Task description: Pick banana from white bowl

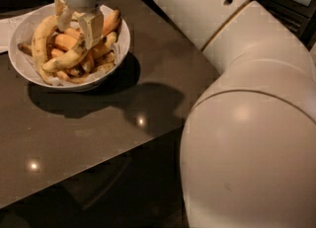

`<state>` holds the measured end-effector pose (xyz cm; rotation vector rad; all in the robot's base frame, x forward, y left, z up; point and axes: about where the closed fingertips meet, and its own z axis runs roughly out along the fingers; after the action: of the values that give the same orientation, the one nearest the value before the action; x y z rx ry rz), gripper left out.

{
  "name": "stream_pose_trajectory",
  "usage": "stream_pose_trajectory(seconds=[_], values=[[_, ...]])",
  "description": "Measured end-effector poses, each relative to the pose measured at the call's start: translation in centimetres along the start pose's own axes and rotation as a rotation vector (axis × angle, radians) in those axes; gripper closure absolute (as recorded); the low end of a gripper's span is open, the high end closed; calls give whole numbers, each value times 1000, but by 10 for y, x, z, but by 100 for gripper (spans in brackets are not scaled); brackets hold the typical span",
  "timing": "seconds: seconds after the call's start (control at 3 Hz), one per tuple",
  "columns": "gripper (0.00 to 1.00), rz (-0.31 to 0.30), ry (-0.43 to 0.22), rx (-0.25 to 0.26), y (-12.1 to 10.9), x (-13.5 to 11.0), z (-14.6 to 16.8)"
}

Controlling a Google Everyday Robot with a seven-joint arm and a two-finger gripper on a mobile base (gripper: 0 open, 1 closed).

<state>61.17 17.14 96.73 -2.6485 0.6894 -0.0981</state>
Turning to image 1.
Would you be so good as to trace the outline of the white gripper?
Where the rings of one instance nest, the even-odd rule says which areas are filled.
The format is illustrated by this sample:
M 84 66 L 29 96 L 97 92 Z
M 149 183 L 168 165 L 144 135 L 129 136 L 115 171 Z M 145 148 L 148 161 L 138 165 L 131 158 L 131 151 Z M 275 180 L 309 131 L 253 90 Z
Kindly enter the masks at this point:
M 86 48 L 91 49 L 102 37 L 104 15 L 98 9 L 102 2 L 103 0 L 54 0 L 58 29 L 62 32 L 68 29 L 74 16 L 83 33 Z

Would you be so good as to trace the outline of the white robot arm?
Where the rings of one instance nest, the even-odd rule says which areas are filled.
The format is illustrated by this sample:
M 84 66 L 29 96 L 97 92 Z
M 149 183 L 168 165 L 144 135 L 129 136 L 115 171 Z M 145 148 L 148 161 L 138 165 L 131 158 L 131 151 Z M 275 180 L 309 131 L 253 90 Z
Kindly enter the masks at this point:
M 180 165 L 190 228 L 316 228 L 316 69 L 254 0 L 153 0 L 218 71 Z

